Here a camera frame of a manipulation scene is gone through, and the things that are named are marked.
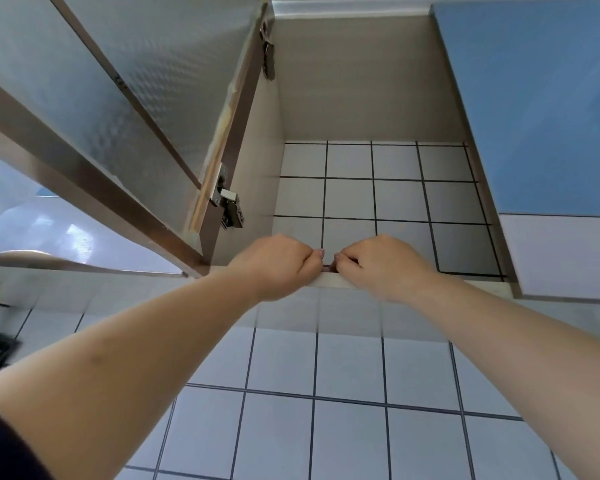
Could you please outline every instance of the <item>hand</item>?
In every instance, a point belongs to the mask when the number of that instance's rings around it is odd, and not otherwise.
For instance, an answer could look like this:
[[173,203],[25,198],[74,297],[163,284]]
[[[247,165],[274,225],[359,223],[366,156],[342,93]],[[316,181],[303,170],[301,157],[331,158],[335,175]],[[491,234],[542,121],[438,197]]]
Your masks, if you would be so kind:
[[439,276],[410,245],[386,234],[352,244],[336,254],[334,265],[358,288],[396,303]]
[[243,273],[256,286],[259,301],[275,301],[311,283],[322,270],[323,257],[323,250],[277,234],[258,239],[228,269]]

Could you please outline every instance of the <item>metal hinge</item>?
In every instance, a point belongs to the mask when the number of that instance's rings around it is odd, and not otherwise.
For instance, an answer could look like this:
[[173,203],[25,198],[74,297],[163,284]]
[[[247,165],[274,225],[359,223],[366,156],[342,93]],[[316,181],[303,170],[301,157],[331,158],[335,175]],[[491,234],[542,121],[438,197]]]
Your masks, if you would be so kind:
[[220,165],[220,172],[218,172],[218,179],[216,188],[211,195],[211,203],[216,207],[222,207],[224,213],[222,216],[222,227],[228,229],[229,227],[244,227],[244,215],[240,208],[240,199],[236,192],[224,188],[227,180],[227,168],[224,163]]
[[276,54],[276,47],[269,39],[270,33],[270,26],[266,22],[263,22],[262,27],[260,28],[260,39],[262,40],[262,51],[264,52],[262,71],[264,72],[264,77],[266,77],[267,80],[275,80],[276,64],[274,56]]

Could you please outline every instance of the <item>person's left hand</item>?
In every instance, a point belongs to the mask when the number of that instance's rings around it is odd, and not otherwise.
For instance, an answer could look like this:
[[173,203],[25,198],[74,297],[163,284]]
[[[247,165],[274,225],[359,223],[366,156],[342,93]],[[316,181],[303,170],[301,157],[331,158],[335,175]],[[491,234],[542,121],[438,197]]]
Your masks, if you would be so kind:
[[284,298],[311,283],[322,270],[324,250],[286,235],[261,237],[238,254],[228,270],[254,284],[260,301]]

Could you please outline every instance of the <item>white ceiling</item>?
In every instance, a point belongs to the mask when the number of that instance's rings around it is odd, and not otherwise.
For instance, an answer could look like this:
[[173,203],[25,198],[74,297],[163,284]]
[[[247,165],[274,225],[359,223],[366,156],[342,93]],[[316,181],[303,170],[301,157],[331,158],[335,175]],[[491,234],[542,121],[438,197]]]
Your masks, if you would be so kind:
[[426,15],[443,0],[273,0],[279,18]]

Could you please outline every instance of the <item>black sleeve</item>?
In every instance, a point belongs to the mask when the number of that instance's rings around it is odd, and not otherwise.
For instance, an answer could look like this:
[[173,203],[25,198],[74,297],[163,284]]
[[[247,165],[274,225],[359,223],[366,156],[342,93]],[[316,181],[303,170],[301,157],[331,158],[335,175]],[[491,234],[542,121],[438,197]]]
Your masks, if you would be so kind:
[[0,480],[52,480],[26,443],[0,418]]

